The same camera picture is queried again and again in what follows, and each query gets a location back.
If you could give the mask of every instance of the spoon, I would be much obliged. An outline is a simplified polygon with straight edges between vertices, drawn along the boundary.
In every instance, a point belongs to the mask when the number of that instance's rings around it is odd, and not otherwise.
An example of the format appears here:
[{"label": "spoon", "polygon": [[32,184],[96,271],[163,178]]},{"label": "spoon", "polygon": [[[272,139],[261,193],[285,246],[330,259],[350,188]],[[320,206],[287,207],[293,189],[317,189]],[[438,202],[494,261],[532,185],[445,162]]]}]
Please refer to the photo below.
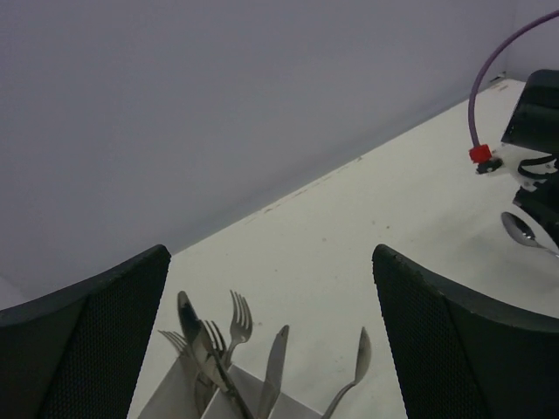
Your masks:
[{"label": "spoon", "polygon": [[370,357],[371,357],[371,347],[370,347],[370,339],[369,335],[367,334],[367,330],[365,328],[361,329],[361,337],[359,338],[359,349],[357,350],[357,365],[355,366],[355,378],[354,380],[342,388],[337,395],[335,395],[334,400],[326,409],[326,413],[322,415],[322,419],[330,419],[332,414],[335,411],[335,408],[338,407],[340,400],[346,393],[357,384],[359,384],[363,377],[367,374],[369,370],[370,364]]},{"label": "spoon", "polygon": [[530,229],[530,227],[521,218],[517,217],[514,214],[511,214],[510,212],[503,212],[500,215],[500,220],[502,221],[508,235],[516,243],[527,247],[542,249],[547,253],[559,257],[559,255],[557,255],[556,253],[538,243],[538,241],[535,239],[535,234],[532,229]]}]

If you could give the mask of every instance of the spoon handle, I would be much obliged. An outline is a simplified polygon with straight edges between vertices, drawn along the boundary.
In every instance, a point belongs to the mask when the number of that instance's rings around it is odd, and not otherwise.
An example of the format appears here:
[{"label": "spoon handle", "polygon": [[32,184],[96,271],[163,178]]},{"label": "spoon handle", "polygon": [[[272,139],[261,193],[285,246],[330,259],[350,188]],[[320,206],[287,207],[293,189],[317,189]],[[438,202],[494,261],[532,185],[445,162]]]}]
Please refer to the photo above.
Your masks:
[{"label": "spoon handle", "polygon": [[334,400],[330,403],[330,406],[328,406],[324,415],[322,415],[322,419],[330,419],[330,417],[332,417],[332,414],[334,413],[335,408],[338,407],[342,397],[345,396],[346,393],[353,387],[355,387],[355,383],[351,382],[346,387],[342,388],[337,395],[335,395]]}]

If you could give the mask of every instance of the red connector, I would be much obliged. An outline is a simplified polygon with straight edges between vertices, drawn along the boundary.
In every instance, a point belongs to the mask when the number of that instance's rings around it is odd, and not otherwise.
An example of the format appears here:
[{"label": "red connector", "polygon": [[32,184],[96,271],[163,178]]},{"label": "red connector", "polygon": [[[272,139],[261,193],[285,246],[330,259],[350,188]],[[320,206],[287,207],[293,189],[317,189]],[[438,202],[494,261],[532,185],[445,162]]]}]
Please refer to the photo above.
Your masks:
[{"label": "red connector", "polygon": [[474,147],[470,150],[470,158],[476,164],[485,163],[491,160],[491,150],[487,144]]}]

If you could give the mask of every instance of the cutlery holder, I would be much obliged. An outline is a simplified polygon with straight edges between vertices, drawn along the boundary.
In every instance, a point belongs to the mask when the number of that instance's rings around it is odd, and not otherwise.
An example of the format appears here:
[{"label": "cutlery holder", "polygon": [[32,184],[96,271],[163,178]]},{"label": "cutlery holder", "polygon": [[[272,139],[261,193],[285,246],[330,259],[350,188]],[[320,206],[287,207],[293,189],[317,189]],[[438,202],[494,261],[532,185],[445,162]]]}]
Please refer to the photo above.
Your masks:
[{"label": "cutlery holder", "polygon": [[[152,395],[140,419],[197,419],[197,410],[192,397],[194,377],[192,368],[183,368],[179,360],[175,361],[167,375]],[[237,385],[239,393],[245,399],[252,412],[256,411],[262,381],[244,369],[232,365],[231,378]],[[316,410],[281,393],[270,419],[320,419]],[[214,394],[203,419],[238,419],[227,398],[219,391]]]}]

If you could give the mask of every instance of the tabletop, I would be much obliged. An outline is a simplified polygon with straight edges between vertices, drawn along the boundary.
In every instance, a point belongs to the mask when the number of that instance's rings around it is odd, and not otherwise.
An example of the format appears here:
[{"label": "tabletop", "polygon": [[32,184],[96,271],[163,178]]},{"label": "tabletop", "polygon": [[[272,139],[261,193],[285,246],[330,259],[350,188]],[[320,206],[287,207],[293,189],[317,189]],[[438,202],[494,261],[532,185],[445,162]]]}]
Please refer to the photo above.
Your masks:
[{"label": "tabletop", "polygon": [[[522,87],[503,80],[480,94],[483,142],[499,144]],[[559,317],[556,259],[515,244],[500,225],[518,185],[476,175],[470,147],[464,102],[175,255],[130,417],[176,358],[156,330],[180,330],[178,291],[227,333],[233,289],[255,322],[235,353],[239,366],[263,377],[274,335],[291,325],[283,389],[323,411],[353,379],[366,326],[369,373],[337,417],[405,418],[371,273],[380,243],[476,291]]]}]

